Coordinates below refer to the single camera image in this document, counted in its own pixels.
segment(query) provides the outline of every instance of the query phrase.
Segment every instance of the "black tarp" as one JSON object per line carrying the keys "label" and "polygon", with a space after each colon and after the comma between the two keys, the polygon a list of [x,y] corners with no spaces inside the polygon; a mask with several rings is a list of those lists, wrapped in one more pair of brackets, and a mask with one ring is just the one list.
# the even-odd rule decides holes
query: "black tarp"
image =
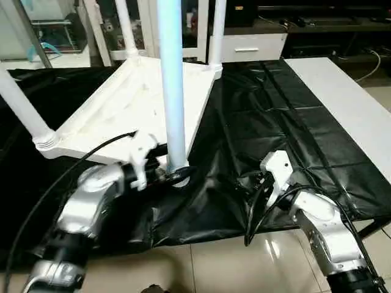
{"label": "black tarp", "polygon": [[[114,69],[15,70],[11,74],[49,126],[59,127]],[[47,160],[10,110],[0,108],[0,213],[4,266],[12,238],[43,191],[75,159]],[[293,179],[328,190],[354,220],[391,215],[391,186],[284,61],[232,65],[215,82],[189,157],[197,171],[182,190],[150,189],[113,205],[98,253],[134,253],[243,235],[259,162],[287,150]],[[24,234],[26,262],[86,162],[45,201]],[[264,210],[255,207],[254,222]],[[276,209],[259,231],[294,228]]]}

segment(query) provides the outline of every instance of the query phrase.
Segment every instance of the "tiled floor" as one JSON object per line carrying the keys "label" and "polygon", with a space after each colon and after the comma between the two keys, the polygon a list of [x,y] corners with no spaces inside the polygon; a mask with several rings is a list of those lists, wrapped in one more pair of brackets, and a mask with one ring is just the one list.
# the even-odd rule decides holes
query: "tiled floor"
{"label": "tiled floor", "polygon": [[[369,88],[391,110],[391,87]],[[358,229],[370,221],[358,222]],[[391,226],[386,227],[391,234]],[[382,231],[365,246],[391,290],[391,239]],[[25,275],[15,275],[12,292],[20,292]],[[330,288],[300,230],[265,233],[249,247],[242,237],[202,244],[162,247],[139,255],[89,262],[83,292],[140,292],[159,284],[173,293],[317,293]]]}

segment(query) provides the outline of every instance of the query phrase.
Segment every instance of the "shelf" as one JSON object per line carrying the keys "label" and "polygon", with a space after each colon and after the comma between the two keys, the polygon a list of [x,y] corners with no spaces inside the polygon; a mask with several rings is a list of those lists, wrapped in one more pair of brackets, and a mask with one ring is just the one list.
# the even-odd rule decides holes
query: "shelf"
{"label": "shelf", "polygon": [[252,27],[226,27],[225,35],[256,35],[256,34],[310,34],[326,32],[391,32],[390,23],[375,23],[368,18],[356,18],[357,24],[328,24],[299,27],[290,24],[287,29],[279,24],[279,20],[261,20],[254,21]]}

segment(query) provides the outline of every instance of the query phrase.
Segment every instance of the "white cord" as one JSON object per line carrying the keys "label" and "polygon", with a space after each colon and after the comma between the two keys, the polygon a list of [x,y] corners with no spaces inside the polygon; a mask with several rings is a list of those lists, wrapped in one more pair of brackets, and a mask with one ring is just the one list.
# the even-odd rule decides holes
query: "white cord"
{"label": "white cord", "polygon": [[376,57],[378,58],[378,64],[376,65],[376,67],[375,67],[371,72],[369,72],[368,74],[364,75],[362,78],[355,79],[354,81],[356,81],[356,82],[360,82],[360,81],[362,81],[363,79],[365,79],[365,78],[371,76],[371,75],[372,75],[373,73],[375,73],[376,70],[378,70],[379,67],[380,67],[380,64],[381,64],[381,57],[380,57],[380,55],[379,55],[378,53],[376,53],[374,50],[369,50],[369,52],[371,52],[373,55],[376,55]]}

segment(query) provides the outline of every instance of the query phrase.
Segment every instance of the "robotic arm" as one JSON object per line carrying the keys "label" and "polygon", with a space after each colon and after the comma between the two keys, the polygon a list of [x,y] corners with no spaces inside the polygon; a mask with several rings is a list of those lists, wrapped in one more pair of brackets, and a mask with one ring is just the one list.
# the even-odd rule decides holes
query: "robotic arm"
{"label": "robotic arm", "polygon": [[113,200],[126,194],[127,190],[142,190],[157,183],[174,185],[191,174],[191,167],[165,174],[159,168],[156,157],[167,154],[167,146],[151,144],[151,147],[147,150],[136,148],[132,164],[98,165],[82,173],[78,188],[58,218],[56,232],[43,258],[32,269],[24,293],[74,292],[81,289],[89,252]]}
{"label": "robotic arm", "polygon": [[[287,153],[276,151],[264,158],[261,170],[271,172],[275,181],[267,202],[270,207],[287,190],[293,169]],[[341,211],[330,198],[312,190],[301,190],[278,207],[287,211],[307,236],[333,293],[379,292],[381,280],[371,275],[352,232],[342,222]]]}
{"label": "robotic arm", "polygon": [[[140,184],[136,183],[140,178],[147,184],[157,181],[175,184],[188,177],[191,171],[183,168],[165,175],[158,167],[156,158],[149,156],[145,165],[141,169],[138,167],[145,176],[135,172],[131,164],[87,169],[79,177],[79,187],[57,221],[57,234],[51,239],[43,259],[35,264],[23,292],[74,292],[80,289],[89,251],[111,202],[129,187],[139,189]],[[293,169],[287,153],[276,151],[264,158],[261,170],[270,172],[274,178],[273,192],[266,204],[268,208],[289,188]],[[333,293],[379,292],[379,280],[371,275],[352,232],[343,224],[340,210],[330,198],[301,190],[283,201],[279,208],[287,211],[305,232]]]}

